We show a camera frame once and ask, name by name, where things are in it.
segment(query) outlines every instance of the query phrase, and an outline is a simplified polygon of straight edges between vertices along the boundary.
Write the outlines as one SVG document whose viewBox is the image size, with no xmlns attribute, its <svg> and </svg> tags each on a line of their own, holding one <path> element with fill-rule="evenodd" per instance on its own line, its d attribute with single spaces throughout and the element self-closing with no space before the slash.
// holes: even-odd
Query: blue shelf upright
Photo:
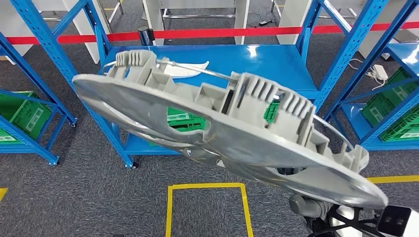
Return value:
<svg viewBox="0 0 419 237">
<path fill-rule="evenodd" d="M 419 87 L 412 91 L 407 98 L 397 105 L 396 108 L 385 116 L 376 126 L 371 126 L 360 113 L 365 104 L 352 103 L 355 100 L 390 90 L 405 83 L 419 81 L 419 43 L 389 43 L 416 8 L 417 4 L 417 0 L 407 0 L 394 21 L 390 24 L 390 27 L 384 32 L 364 63 L 362 63 L 355 72 L 345 89 L 325 115 L 326 120 L 332 119 L 338 127 L 341 127 L 339 121 L 336 119 L 336 113 L 342 110 L 359 139 L 359 144 L 370 151 L 419 149 L 419 141 L 382 142 L 378 137 L 404 113 L 413 106 L 419 104 Z M 398 83 L 393 83 L 375 91 L 350 97 L 351 92 L 363 78 L 364 74 L 369 70 L 374 61 L 384 52 L 389 53 L 391 57 L 409 73 L 411 78 Z"/>
<path fill-rule="evenodd" d="M 16 140 L 20 141 L 19 144 L 2 144 L 0 143 L 0 154 L 10 153 L 36 153 L 46 159 L 50 165 L 57 165 L 58 156 L 52 154 L 49 150 L 52 147 L 55 139 L 57 138 L 61 127 L 68 121 L 71 126 L 76 126 L 77 119 L 70 114 L 58 98 L 52 93 L 48 86 L 39 78 L 29 64 L 23 59 L 16 49 L 7 41 L 7 39 L 0 33 L 0 53 L 8 56 L 16 65 L 25 73 L 31 82 L 47 96 L 49 101 L 40 100 L 32 97 L 27 97 L 21 94 L 9 92 L 0 89 L 0 94 L 18 97 L 21 99 L 39 102 L 47 105 L 51 109 L 51 115 L 43 125 L 41 132 L 36 140 L 29 137 L 27 134 L 16 128 L 8 120 L 0 116 L 0 127 L 13 136 Z M 52 135 L 50 136 L 45 146 L 38 143 L 46 128 L 50 125 L 53 117 L 59 114 L 61 116 L 58 124 L 55 127 Z"/>
<path fill-rule="evenodd" d="M 110 48 L 109 41 L 91 0 L 79 0 L 53 30 L 51 30 L 44 22 L 42 16 L 31 0 L 11 0 L 10 2 L 16 8 L 17 12 L 21 15 L 29 29 L 31 29 L 45 52 L 61 72 L 67 84 L 70 85 L 73 90 L 74 86 L 71 83 L 71 80 L 78 73 L 67 55 L 64 53 L 64 50 L 58 43 L 57 38 L 63 33 L 65 28 L 72 22 L 74 17 L 80 11 L 84 11 L 86 14 L 90 25 L 96 32 L 96 36 L 103 36 L 103 38 L 98 39 L 98 41 L 102 42 L 102 46 L 100 48 L 102 52 L 106 53 Z M 124 147 L 120 142 L 119 135 L 112 128 L 112 125 L 86 105 L 85 107 L 108 138 L 109 142 L 121 156 L 123 162 L 125 163 L 125 167 L 132 167 L 133 159 L 124 153 Z"/>
<path fill-rule="evenodd" d="M 295 90 L 314 101 L 314 104 L 319 109 L 343 73 L 349 60 L 353 57 L 362 39 L 387 3 L 387 0 L 368 0 L 353 27 L 344 20 L 328 0 L 313 0 L 303 23 L 303 31 L 296 45 L 172 45 L 132 47 L 110 46 L 91 0 L 79 0 L 53 31 L 48 28 L 30 0 L 11 0 L 11 2 L 72 88 L 71 79 L 77 72 L 68 57 L 64 54 L 56 37 L 63 32 L 63 29 L 80 10 L 84 10 L 96 35 L 101 65 L 114 61 L 116 53 L 130 49 L 152 50 L 158 57 L 168 57 L 178 62 L 203 63 L 209 60 L 208 69 L 210 70 L 228 75 L 231 71 L 258 74 Z M 328 12 L 332 19 L 342 28 L 346 37 L 331 68 L 325 75 L 321 85 L 317 87 L 308 73 L 305 62 L 311 32 L 322 9 Z M 192 79 L 181 79 L 181 81 L 196 85 L 202 82 L 217 86 L 225 86 L 227 84 L 225 81 L 217 80 L 207 75 L 198 75 Z M 118 127 L 115 124 L 107 122 L 103 117 L 97 115 L 88 107 L 87 110 L 121 156 L 126 167 L 133 166 L 131 155 L 177 154 L 174 151 L 162 147 L 149 146 L 147 142 L 132 134 L 129 134 L 127 142 L 122 144 Z"/>
</svg>

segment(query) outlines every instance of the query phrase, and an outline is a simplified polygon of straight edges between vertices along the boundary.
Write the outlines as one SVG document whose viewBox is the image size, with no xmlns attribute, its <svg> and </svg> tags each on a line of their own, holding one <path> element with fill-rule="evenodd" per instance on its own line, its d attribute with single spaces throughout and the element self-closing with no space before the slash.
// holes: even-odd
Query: metal rod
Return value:
<svg viewBox="0 0 419 237">
<path fill-rule="evenodd" d="M 61 21 L 61 18 L 57 18 L 57 17 L 46 17 L 43 18 L 44 21 Z"/>
<path fill-rule="evenodd" d="M 333 127 L 332 125 L 330 125 L 330 123 L 324 121 L 321 117 L 317 116 L 317 115 L 313 115 L 313 118 L 315 120 L 317 120 L 318 122 L 320 122 L 321 124 L 323 124 L 325 127 L 327 127 L 328 129 L 330 129 L 332 132 L 334 132 L 336 135 L 338 135 L 347 145 L 348 147 L 353 150 L 354 147 L 353 145 L 350 143 L 350 141 L 341 133 L 339 132 L 339 130 L 337 130 L 335 127 Z"/>
<path fill-rule="evenodd" d="M 117 0 L 119 2 L 119 10 L 121 10 L 121 14 L 124 14 L 124 10 L 122 9 L 122 1 L 121 0 Z"/>
<path fill-rule="evenodd" d="M 107 64 L 103 65 L 103 67 L 100 69 L 100 74 L 101 74 L 101 75 L 103 75 L 103 70 L 104 70 L 105 68 L 107 68 L 107 67 L 109 67 L 109 66 L 113 66 L 113 65 L 115 65 L 116 63 L 117 63 L 116 61 L 113 61 L 113 62 L 110 62 L 110 63 L 107 63 Z"/>
<path fill-rule="evenodd" d="M 236 18 L 236 15 L 163 15 L 168 19 L 185 19 L 185 18 Z"/>
<path fill-rule="evenodd" d="M 121 2 L 120 2 L 120 1 L 118 1 L 117 5 L 115 6 L 114 11 L 112 12 L 111 17 L 109 18 L 109 23 L 111 23 L 111 22 L 112 22 L 112 20 L 114 19 L 114 16 L 115 16 L 115 14 L 117 13 L 118 8 L 119 8 L 119 6 L 120 6 L 120 5 L 121 5 Z"/>
<path fill-rule="evenodd" d="M 358 15 L 354 12 L 354 10 L 352 10 L 352 8 L 348 8 L 349 13 L 351 13 L 351 15 L 355 18 Z"/>
<path fill-rule="evenodd" d="M 271 12 L 274 11 L 274 8 L 276 8 L 276 11 L 278 12 L 278 15 L 279 15 L 279 19 L 281 19 L 281 17 L 282 17 L 281 10 L 279 9 L 278 4 L 276 3 L 276 1 L 272 0 Z"/>
</svg>

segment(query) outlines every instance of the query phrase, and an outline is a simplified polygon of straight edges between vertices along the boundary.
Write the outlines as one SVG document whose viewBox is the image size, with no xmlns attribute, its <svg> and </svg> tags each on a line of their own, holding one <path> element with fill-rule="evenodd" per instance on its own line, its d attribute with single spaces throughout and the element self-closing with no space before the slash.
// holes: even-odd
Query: green plastic crate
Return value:
<svg viewBox="0 0 419 237">
<path fill-rule="evenodd" d="M 379 93 L 371 98 L 364 106 L 361 113 L 372 126 L 375 126 L 394 108 L 395 106 L 393 103 L 382 93 Z"/>
<path fill-rule="evenodd" d="M 19 91 L 15 93 L 39 99 L 33 91 Z M 33 139 L 37 139 L 50 115 L 51 110 L 44 104 L 0 94 L 0 116 L 3 116 L 3 118 Z M 21 143 L 21 141 L 18 141 L 0 128 L 0 145 Z"/>
<path fill-rule="evenodd" d="M 268 123 L 272 123 L 274 121 L 278 105 L 278 101 L 272 102 L 263 115 L 263 118 Z M 203 130 L 205 128 L 205 119 L 192 113 L 168 108 L 168 124 L 170 127 L 173 127 L 180 132 L 188 132 L 198 129 Z M 152 142 L 148 142 L 148 145 L 157 146 Z"/>
<path fill-rule="evenodd" d="M 396 83 L 409 77 L 409 74 L 403 68 L 399 68 L 386 84 Z M 417 87 L 418 84 L 411 82 L 376 94 L 362 109 L 362 115 L 372 126 L 377 125 Z M 419 140 L 418 124 L 419 105 L 407 111 L 386 131 L 380 134 L 379 138 L 383 142 Z"/>
<path fill-rule="evenodd" d="M 419 106 L 413 107 L 379 135 L 383 142 L 419 140 Z"/>
</svg>

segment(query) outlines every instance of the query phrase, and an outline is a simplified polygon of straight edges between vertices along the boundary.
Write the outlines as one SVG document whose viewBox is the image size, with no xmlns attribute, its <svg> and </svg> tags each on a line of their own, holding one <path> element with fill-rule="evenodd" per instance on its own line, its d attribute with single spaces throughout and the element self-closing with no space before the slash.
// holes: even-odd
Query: gray carpet floor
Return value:
<svg viewBox="0 0 419 237">
<path fill-rule="evenodd" d="M 113 0 L 103 0 L 105 7 Z M 140 0 L 125 0 L 125 15 L 117 13 L 111 24 L 113 32 L 135 31 L 146 25 L 141 20 Z M 173 11 L 180 14 L 182 10 Z M 269 0 L 252 0 L 249 27 L 274 18 Z M 330 24 L 319 20 L 319 24 Z M 170 29 L 232 27 L 232 20 L 172 20 Z M 74 34 L 70 26 L 65 34 Z M 343 35 L 314 35 L 310 42 L 307 67 L 318 83 L 335 56 Z M 167 44 L 234 43 L 232 38 L 166 40 Z M 277 43 L 275 37 L 246 38 L 245 43 Z M 123 42 L 119 45 L 135 45 Z M 64 45 L 64 50 L 79 73 L 96 73 L 84 45 Z M 253 233 L 257 237 L 307 236 L 302 220 L 288 206 L 289 193 L 267 185 L 248 182 L 223 170 L 207 167 L 181 156 L 135 157 L 140 166 L 123 168 L 119 156 L 40 46 L 34 46 L 25 60 L 50 86 L 67 108 L 79 118 L 76 128 L 65 126 L 52 151 L 60 155 L 60 164 L 47 165 L 37 155 L 1 155 L 0 187 L 8 192 L 0 202 L 1 237 L 126 237 L 164 236 L 167 210 L 167 187 L 173 184 L 242 182 L 246 185 Z M 391 74 L 398 66 L 379 60 Z M 0 88 L 35 90 L 19 70 L 0 62 Z M 334 88 L 324 108 L 336 98 L 350 79 L 348 67 Z M 356 92 L 375 86 L 365 79 Z M 371 152 L 369 166 L 362 172 L 369 176 L 418 174 L 417 151 Z M 383 184 L 380 188 L 390 202 L 419 209 L 418 183 Z M 243 237 L 246 226 L 239 189 L 175 190 L 173 193 L 171 234 L 174 237 Z"/>
</svg>

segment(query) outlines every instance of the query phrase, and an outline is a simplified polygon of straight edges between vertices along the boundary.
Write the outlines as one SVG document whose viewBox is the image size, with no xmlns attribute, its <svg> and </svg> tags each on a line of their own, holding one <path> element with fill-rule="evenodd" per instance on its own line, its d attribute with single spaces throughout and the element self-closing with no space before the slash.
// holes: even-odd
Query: blue shelf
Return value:
<svg viewBox="0 0 419 237">
<path fill-rule="evenodd" d="M 128 155 L 179 155 L 164 147 L 149 146 L 148 142 L 132 134 L 126 140 L 125 152 Z"/>
<path fill-rule="evenodd" d="M 36 153 L 25 144 L 0 144 L 0 154 Z"/>
<path fill-rule="evenodd" d="M 364 137 L 372 127 L 361 113 L 365 104 L 344 104 L 342 105 L 343 113 L 352 126 L 358 139 Z M 382 150 L 416 150 L 419 149 L 419 141 L 399 141 L 399 142 L 382 142 L 376 137 L 370 143 L 364 145 L 368 151 Z"/>
<path fill-rule="evenodd" d="M 157 58 L 167 57 L 179 63 L 204 63 L 207 69 L 230 75 L 231 72 L 253 73 L 291 88 L 308 99 L 316 99 L 319 91 L 295 45 L 164 45 L 112 47 L 105 63 L 115 61 L 118 52 L 149 49 Z M 226 87 L 227 81 L 206 74 L 187 79 L 183 83 L 201 85 L 202 82 Z"/>
<path fill-rule="evenodd" d="M 410 75 L 419 76 L 419 43 L 389 43 L 385 51 Z"/>
</svg>

